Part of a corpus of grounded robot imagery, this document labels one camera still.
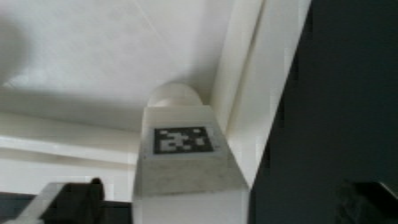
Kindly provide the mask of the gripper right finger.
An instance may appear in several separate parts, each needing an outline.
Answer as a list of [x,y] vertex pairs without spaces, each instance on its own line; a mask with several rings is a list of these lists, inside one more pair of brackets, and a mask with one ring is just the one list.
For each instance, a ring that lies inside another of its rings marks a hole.
[[345,181],[334,224],[398,224],[398,193],[382,182]]

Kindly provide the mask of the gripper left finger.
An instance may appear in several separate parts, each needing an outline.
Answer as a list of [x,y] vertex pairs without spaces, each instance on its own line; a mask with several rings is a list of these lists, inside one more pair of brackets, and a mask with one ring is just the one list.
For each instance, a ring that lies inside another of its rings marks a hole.
[[89,182],[51,182],[12,224],[131,224],[131,204],[105,200],[99,178]]

